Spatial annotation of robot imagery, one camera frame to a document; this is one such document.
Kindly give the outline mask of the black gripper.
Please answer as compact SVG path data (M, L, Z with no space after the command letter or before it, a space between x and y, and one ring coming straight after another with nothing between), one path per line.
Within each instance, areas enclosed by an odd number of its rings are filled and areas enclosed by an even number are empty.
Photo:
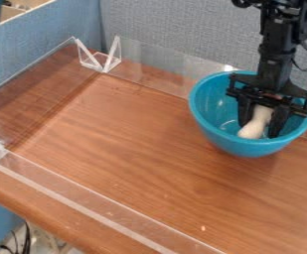
M254 108L274 109L269 137L277 138L293 114L307 117L307 90L291 80L297 49L275 51L259 47L257 74L234 72L227 95L238 102L238 123L243 127L253 118Z

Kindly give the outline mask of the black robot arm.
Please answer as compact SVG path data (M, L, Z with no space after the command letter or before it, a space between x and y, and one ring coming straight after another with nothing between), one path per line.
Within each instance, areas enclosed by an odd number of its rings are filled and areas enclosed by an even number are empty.
M307 90L291 81L297 48L307 46L307 0L231 2L261 10L262 35L258 72L231 74L227 95L238 102L238 136L275 138L291 116L307 116Z

